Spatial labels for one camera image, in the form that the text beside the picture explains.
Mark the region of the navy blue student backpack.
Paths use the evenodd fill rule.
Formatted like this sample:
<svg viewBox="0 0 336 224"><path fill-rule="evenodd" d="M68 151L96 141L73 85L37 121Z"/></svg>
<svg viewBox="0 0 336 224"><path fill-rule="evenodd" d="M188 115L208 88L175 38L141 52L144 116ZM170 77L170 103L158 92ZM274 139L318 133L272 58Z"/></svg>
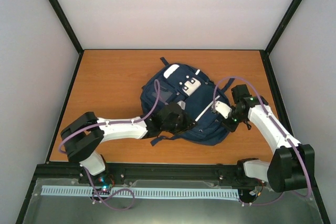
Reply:
<svg viewBox="0 0 336 224"><path fill-rule="evenodd" d="M201 70L181 63L169 64L161 58L164 68L152 77L142 87L140 96L143 115L147 114L153 106L158 111L165 104L184 101L185 112L196 121L196 125L180 134L172 134L172 140L184 140L214 146L222 142L229 131L222 125L223 117L212 110L213 102L221 101L230 106L225 91L232 85L231 78L226 85L219 89L215 83ZM161 133L151 137L151 145L166 139Z"/></svg>

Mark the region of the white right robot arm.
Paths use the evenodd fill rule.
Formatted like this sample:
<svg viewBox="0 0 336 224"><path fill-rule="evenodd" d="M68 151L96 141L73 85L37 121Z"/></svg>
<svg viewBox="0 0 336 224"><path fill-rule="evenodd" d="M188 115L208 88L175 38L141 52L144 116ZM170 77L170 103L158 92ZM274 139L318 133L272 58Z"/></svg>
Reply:
<svg viewBox="0 0 336 224"><path fill-rule="evenodd" d="M257 158L238 161L245 177L265 181L277 192L307 189L306 197L312 193L310 177L314 174L314 149L302 144L276 118L264 97L251 95L245 84L231 89L234 105L215 101L213 109L222 117L223 126L234 132L240 123L247 128L255 126L272 151L271 162Z"/></svg>

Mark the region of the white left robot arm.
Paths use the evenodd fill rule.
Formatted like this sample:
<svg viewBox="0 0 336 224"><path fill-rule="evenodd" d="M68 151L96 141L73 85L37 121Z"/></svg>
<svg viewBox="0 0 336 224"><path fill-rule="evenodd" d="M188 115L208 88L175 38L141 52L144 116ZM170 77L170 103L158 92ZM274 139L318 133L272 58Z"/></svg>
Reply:
<svg viewBox="0 0 336 224"><path fill-rule="evenodd" d="M85 168L97 183L108 180L109 170L102 155L96 149L104 142L125 138L143 139L158 136L161 132L174 135L184 133L196 125L196 121L185 112L184 103L167 103L158 111L153 106L143 116L113 120L98 118L86 112L61 132L59 151L68 161Z"/></svg>

